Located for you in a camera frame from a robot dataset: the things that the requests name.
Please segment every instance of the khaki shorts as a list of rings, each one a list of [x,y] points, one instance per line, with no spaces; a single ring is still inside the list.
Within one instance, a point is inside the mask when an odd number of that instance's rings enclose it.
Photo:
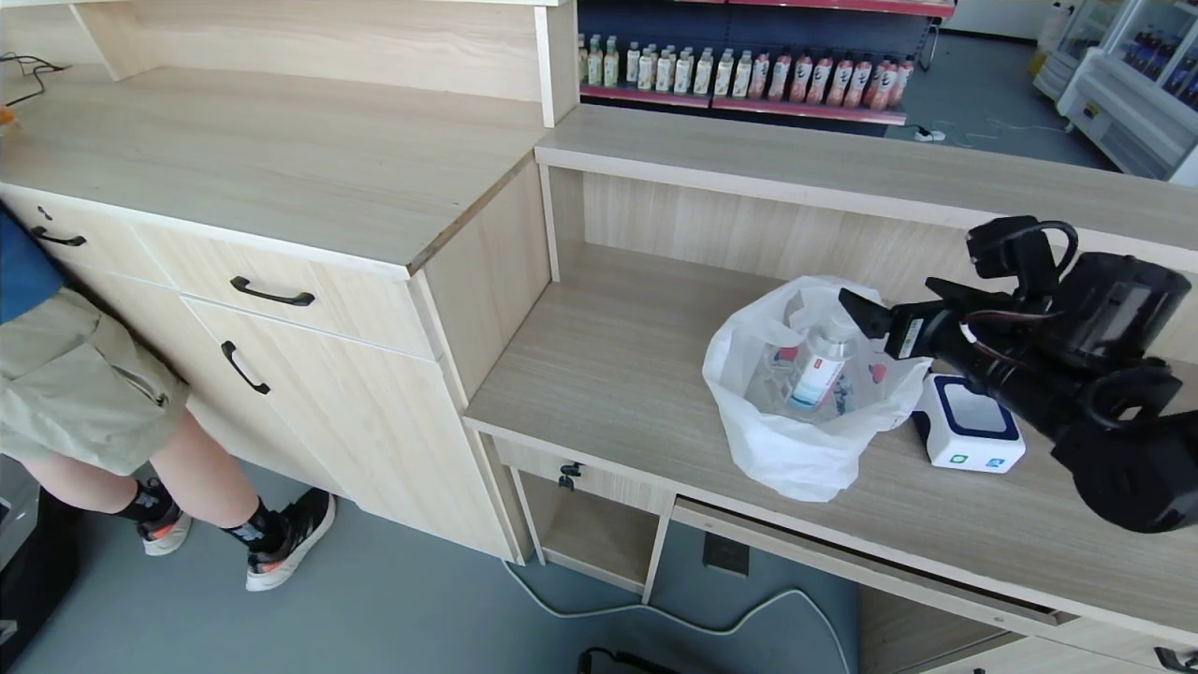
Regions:
[[[179,429],[188,387],[74,290],[0,324],[0,453],[129,475]]]

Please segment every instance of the blue shirt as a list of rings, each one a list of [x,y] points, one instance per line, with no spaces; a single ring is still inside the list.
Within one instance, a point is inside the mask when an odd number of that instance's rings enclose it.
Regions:
[[[0,322],[49,299],[62,287],[62,274],[46,253],[0,207]]]

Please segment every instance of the black sock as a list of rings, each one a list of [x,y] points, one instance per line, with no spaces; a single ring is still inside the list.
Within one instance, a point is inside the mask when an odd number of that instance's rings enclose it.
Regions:
[[[138,482],[138,493],[133,496],[129,505],[125,506],[125,510],[121,512],[113,515],[132,520],[138,524],[145,524],[146,522],[157,522],[167,517],[173,505],[175,505],[175,500],[170,498],[170,493],[161,484],[156,482],[151,488],[146,488],[145,485]]]
[[[288,526],[283,516],[273,510],[266,510],[262,499],[258,499],[258,510],[248,522],[224,532],[246,544],[252,553],[273,553],[282,548],[288,539]]]

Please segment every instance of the red shelf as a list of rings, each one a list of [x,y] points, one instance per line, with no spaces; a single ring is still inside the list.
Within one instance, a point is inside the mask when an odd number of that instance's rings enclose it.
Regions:
[[[682,108],[710,108],[712,98],[708,96],[694,96],[690,93],[665,93],[661,91],[641,91],[635,86],[589,86],[583,84],[579,87],[583,96],[594,98],[611,98],[613,101],[637,101],[640,103],[661,103],[664,105],[678,105]]]
[[[732,5],[764,5],[770,7],[815,7],[819,10],[854,10],[919,17],[952,16],[951,0],[728,0]]]
[[[869,108],[834,108],[831,105],[809,105],[806,103],[787,103],[785,101],[775,103],[774,101],[757,101],[749,98],[716,98],[712,102],[712,107],[718,110],[746,110],[750,113],[818,117],[863,123],[907,123],[907,113],[902,109],[871,110]]]

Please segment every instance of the person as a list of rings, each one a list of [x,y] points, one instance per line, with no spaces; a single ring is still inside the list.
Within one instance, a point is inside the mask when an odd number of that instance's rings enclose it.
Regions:
[[[0,453],[72,506],[134,523],[149,555],[183,545],[192,518],[248,548],[246,589],[286,582],[328,532],[332,494],[267,510],[200,427],[188,385],[65,279],[0,207]],[[149,462],[156,479],[132,478]]]

